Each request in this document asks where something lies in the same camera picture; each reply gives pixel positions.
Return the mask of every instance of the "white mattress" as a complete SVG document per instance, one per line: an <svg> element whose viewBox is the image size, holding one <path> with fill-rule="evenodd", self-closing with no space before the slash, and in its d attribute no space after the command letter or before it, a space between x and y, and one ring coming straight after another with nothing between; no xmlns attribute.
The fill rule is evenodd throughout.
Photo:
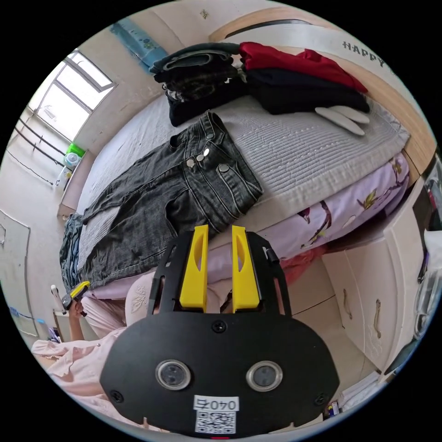
<svg viewBox="0 0 442 442"><path fill-rule="evenodd" d="M366 135L353 135L314 113L273 116L243 97L213 111L264 188L260 201L237 224L261 231L290 218L375 171L405 146L407 130L382 106L369 101ZM85 183L77 211L83 213L106 186L137 159L197 120L174 128L168 103L159 97L104 147ZM118 208L98 214L84 227L79 268L107 233ZM210 248L230 242L218 235Z"/></svg>

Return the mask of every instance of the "red sweater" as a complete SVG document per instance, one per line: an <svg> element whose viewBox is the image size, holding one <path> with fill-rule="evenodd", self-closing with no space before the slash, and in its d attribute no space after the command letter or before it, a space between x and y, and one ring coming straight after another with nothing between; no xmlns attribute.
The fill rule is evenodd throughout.
<svg viewBox="0 0 442 442"><path fill-rule="evenodd" d="M292 55L260 43L244 42L239 45L239 53L244 60L246 70L287 69L334 81L352 87L359 92L367 92L367 88L359 80L344 71L335 61L323 57L311 49L306 49L298 55Z"/></svg>

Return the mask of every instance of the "pink shirt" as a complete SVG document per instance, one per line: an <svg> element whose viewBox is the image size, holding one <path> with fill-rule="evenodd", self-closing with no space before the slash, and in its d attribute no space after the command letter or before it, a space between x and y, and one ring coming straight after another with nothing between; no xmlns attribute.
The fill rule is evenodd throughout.
<svg viewBox="0 0 442 442"><path fill-rule="evenodd" d="M143 427L118 413L99 382L109 350L124 330L125 328L119 328L111 331L98 341L71 341L61 344L36 341L31 352L37 356L56 359L46 372L59 387L81 405L126 424ZM148 428L160 431L157 427L148 426Z"/></svg>

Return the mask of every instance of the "qr code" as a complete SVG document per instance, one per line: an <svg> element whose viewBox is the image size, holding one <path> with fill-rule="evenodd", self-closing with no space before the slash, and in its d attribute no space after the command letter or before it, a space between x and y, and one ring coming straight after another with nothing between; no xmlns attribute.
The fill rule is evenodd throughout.
<svg viewBox="0 0 442 442"><path fill-rule="evenodd" d="M236 412L197 411L196 433L234 434Z"/></svg>

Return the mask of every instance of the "cabinet door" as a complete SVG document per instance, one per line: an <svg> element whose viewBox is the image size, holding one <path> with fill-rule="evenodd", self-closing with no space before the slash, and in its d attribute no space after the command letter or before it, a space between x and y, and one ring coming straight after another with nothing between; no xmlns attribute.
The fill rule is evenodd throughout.
<svg viewBox="0 0 442 442"><path fill-rule="evenodd" d="M365 354L384 370L397 322L397 287L385 239L346 251L356 278L365 323Z"/></svg>
<svg viewBox="0 0 442 442"><path fill-rule="evenodd" d="M364 315L358 286L345 251L327 253L322 257L336 294L342 325L356 347L365 352Z"/></svg>

